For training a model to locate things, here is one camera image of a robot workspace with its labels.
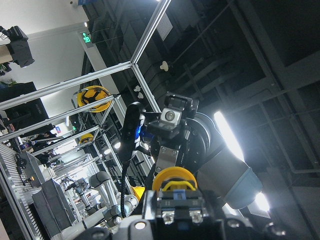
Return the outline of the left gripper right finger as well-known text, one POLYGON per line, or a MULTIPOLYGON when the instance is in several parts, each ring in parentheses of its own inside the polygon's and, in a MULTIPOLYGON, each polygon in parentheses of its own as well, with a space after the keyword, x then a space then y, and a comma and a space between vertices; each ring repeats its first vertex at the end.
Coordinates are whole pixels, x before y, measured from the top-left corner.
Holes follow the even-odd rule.
POLYGON ((225 213, 222 207, 225 205, 224 200, 216 195, 216 193, 212 190, 201 190, 201 193, 205 200, 205 205, 208 210, 208 213, 214 219, 224 219, 225 213))

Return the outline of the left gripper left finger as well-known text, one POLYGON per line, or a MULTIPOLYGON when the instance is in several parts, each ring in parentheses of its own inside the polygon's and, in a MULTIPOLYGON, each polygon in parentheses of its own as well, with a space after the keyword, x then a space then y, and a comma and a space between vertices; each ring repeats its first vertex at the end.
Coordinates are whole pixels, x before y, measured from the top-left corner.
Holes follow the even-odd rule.
POLYGON ((157 192, 154 190, 147 190, 144 194, 142 218, 145 220, 156 220, 160 217, 160 210, 158 210, 157 192))

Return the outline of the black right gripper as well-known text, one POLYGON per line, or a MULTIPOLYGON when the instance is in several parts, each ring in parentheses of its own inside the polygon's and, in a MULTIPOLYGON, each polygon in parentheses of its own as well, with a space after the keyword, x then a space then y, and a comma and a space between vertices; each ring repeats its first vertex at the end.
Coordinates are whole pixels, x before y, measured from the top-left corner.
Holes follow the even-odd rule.
POLYGON ((213 142, 213 120, 197 112, 199 100, 167 92, 159 119, 148 123, 154 174, 182 167, 195 174, 207 161, 213 142))

